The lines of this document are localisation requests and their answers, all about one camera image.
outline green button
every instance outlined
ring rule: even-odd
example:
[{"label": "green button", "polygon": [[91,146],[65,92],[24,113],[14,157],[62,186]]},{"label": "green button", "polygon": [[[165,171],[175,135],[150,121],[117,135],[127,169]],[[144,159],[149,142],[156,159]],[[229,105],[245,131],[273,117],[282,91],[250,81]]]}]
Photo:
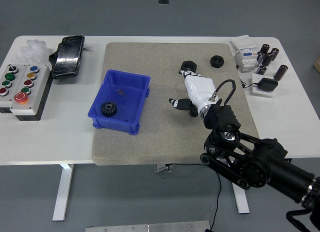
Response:
[{"label": "green button", "polygon": [[8,85],[10,85],[10,83],[11,82],[9,80],[5,80],[5,81],[2,82],[2,86],[3,87],[7,87]]},{"label": "green button", "polygon": [[14,75],[14,73],[6,73],[4,76],[8,81],[13,81],[16,76]]},{"label": "green button", "polygon": [[30,89],[27,88],[27,87],[24,87],[24,88],[21,89],[21,92],[25,92],[27,94],[28,94],[29,91],[30,91]]}]

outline plastic bag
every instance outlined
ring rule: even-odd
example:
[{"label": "plastic bag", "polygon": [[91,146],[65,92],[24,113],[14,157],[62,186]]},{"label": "plastic bag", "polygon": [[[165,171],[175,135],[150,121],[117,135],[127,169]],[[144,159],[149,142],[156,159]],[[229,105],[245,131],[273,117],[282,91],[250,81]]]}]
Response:
[{"label": "plastic bag", "polygon": [[27,40],[27,46],[20,48],[22,56],[14,54],[12,56],[13,62],[15,64],[49,64],[49,55],[54,51],[47,47],[46,42],[39,40]]}]

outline black cable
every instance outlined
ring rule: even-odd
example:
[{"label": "black cable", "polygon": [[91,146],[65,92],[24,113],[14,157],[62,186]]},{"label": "black cable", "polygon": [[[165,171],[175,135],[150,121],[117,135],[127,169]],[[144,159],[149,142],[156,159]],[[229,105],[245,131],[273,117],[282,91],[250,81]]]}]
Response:
[{"label": "black cable", "polygon": [[285,217],[286,219],[293,224],[294,227],[296,227],[301,232],[310,232],[304,224],[302,224],[299,220],[293,218],[293,216],[302,216],[309,214],[312,210],[311,209],[301,209],[301,210],[293,210],[286,213]]},{"label": "black cable", "polygon": [[253,86],[253,85],[257,85],[258,83],[252,83],[252,84],[249,84],[248,86],[244,86],[243,84],[242,84],[242,87],[243,88],[248,88],[248,87],[250,87],[250,86]]},{"label": "black cable", "polygon": [[247,83],[246,83],[246,82],[243,82],[241,79],[240,79],[240,81],[241,81],[241,84],[242,84],[242,88],[245,88],[245,86],[247,85]]},{"label": "black cable", "polygon": [[[190,163],[190,164],[183,164],[183,163],[166,163],[165,166],[171,166],[171,165],[178,165],[178,166],[206,166],[205,164],[200,164],[200,163]],[[219,193],[218,196],[216,198],[216,209],[215,209],[215,213],[214,213],[214,217],[213,217],[213,221],[212,221],[212,225],[210,227],[210,230],[212,231],[212,228],[214,227],[215,224],[215,220],[216,220],[216,216],[217,216],[217,212],[218,212],[218,207],[219,207],[219,197],[221,194],[221,190],[222,190],[222,185],[221,185],[221,179],[220,179],[220,175],[215,172],[216,175],[218,176],[219,179],[219,185],[220,185],[220,189],[219,189]]]},{"label": "black cable", "polygon": [[231,97],[234,95],[235,91],[236,91],[236,82],[233,80],[233,79],[227,79],[225,81],[223,81],[215,90],[215,92],[217,93],[220,88],[225,84],[225,83],[228,83],[228,82],[231,82],[232,83],[232,90],[229,94],[229,96],[226,98],[226,100],[224,101],[224,105],[226,105],[228,103],[228,101],[231,99]]},{"label": "black cable", "polygon": [[218,179],[219,179],[220,190],[219,190],[219,193],[218,193],[218,197],[216,198],[216,209],[215,209],[215,213],[214,213],[212,225],[211,225],[211,227],[210,227],[210,230],[211,230],[211,231],[212,231],[212,228],[214,227],[214,224],[215,224],[216,215],[217,215],[218,206],[219,206],[219,196],[220,196],[220,193],[221,193],[221,190],[222,190],[220,175],[219,175],[217,172],[215,172],[215,173],[216,173],[216,175],[218,176]]}]

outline blue plastic bin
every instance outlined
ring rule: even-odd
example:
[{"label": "blue plastic bin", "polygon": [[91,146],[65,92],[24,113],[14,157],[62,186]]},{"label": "blue plastic bin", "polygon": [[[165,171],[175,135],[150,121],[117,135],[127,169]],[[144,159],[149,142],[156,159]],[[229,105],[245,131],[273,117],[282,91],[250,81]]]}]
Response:
[{"label": "blue plastic bin", "polygon": [[[88,113],[93,127],[138,134],[140,116],[150,91],[150,79],[147,75],[108,70]],[[112,117],[105,117],[101,112],[101,105],[107,101],[117,106],[117,113]]]}]

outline white robotic hand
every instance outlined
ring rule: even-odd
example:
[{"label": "white robotic hand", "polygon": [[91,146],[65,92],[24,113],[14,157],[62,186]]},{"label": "white robotic hand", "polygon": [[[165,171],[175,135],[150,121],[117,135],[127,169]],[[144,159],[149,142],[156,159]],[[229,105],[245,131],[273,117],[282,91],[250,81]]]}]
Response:
[{"label": "white robotic hand", "polygon": [[179,74],[183,75],[188,96],[203,119],[210,106],[218,101],[213,80],[190,70],[181,70]]},{"label": "white robotic hand", "polygon": [[193,117],[197,115],[192,109],[196,110],[200,118],[203,119],[210,106],[218,101],[213,80],[191,70],[181,70],[179,74],[184,77],[184,85],[189,99],[169,99],[170,103],[178,110],[190,110],[190,115]]}]

